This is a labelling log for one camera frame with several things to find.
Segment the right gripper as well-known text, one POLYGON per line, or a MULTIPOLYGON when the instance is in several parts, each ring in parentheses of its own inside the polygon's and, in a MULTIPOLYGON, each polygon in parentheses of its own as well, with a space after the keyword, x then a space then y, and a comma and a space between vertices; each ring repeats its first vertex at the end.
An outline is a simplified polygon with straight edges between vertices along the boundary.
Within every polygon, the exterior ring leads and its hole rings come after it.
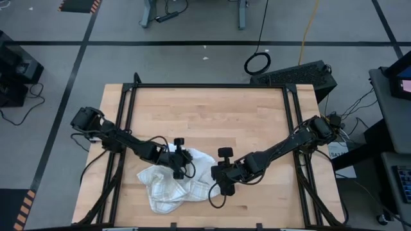
POLYGON ((253 172, 248 158, 252 157, 255 152, 248 153, 244 157, 231 163, 230 158, 234 156, 230 147, 218 149, 218 156, 223 158, 217 166, 211 167, 211 176, 217 177, 212 189, 220 189, 221 195, 232 196, 235 194, 235 183, 246 184, 256 173, 253 172))

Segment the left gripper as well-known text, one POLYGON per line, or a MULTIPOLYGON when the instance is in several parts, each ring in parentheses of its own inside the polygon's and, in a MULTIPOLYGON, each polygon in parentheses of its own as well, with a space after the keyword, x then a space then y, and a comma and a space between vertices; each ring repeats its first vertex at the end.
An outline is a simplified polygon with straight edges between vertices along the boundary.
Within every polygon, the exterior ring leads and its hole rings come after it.
MULTIPOLYGON (((170 147, 166 144, 159 157, 159 165, 172 169, 173 178, 176 180, 181 180, 184 178, 185 173, 182 171, 182 168, 186 166, 186 161, 193 161, 192 156, 185 157, 185 155, 183 154, 183 144, 184 138, 175 138, 175 151, 170 151, 170 147)), ((184 153, 186 155, 192 155, 192 153, 188 149, 185 149, 184 153)))

